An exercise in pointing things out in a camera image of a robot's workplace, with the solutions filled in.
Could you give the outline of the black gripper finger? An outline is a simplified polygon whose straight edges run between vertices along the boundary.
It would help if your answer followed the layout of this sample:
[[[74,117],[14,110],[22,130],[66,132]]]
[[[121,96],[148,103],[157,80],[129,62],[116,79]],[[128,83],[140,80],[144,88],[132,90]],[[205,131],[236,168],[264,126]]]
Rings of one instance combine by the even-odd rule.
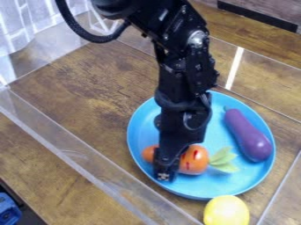
[[[189,144],[164,141],[154,150],[153,175],[160,181],[173,182],[180,173],[180,158],[188,151]]]

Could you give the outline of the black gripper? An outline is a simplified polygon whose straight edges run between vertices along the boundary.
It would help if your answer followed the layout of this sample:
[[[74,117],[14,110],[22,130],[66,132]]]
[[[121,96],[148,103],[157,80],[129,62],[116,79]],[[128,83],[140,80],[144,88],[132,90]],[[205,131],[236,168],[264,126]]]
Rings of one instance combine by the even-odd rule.
[[[212,118],[209,89],[217,85],[216,61],[208,50],[192,49],[186,56],[156,51],[160,64],[160,85],[156,102],[160,150],[182,153],[193,143],[204,142]]]

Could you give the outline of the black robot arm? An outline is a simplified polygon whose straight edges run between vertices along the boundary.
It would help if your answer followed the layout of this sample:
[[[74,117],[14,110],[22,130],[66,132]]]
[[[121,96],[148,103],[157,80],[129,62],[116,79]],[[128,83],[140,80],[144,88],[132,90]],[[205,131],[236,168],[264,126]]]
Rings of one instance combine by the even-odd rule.
[[[93,0],[93,7],[109,19],[122,19],[150,37],[160,64],[156,118],[160,147],[153,173],[173,181],[180,157],[190,144],[205,139],[212,118],[212,94],[217,85],[216,61],[209,53],[209,29],[188,0]]]

